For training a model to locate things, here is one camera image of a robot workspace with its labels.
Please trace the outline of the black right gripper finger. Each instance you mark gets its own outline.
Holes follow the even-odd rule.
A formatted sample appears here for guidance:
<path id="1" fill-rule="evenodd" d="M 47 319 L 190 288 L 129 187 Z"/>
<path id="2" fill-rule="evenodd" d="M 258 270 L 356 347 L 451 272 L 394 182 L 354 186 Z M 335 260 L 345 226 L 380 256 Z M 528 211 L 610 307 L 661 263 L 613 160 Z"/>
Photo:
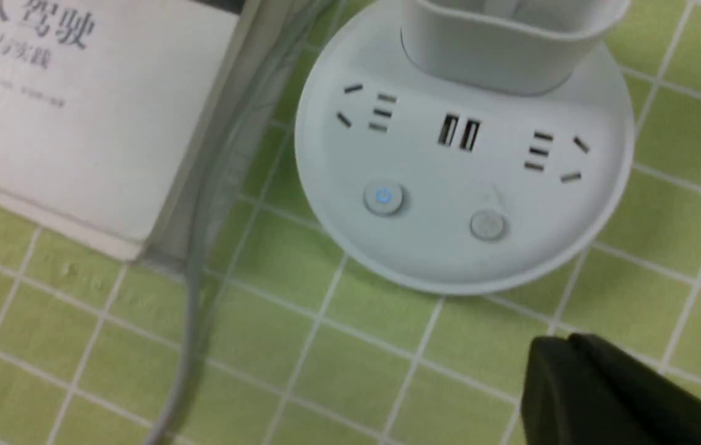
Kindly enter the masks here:
<path id="1" fill-rule="evenodd" d="M 531 340 L 528 444 L 701 444 L 701 399 L 593 333 Z"/>

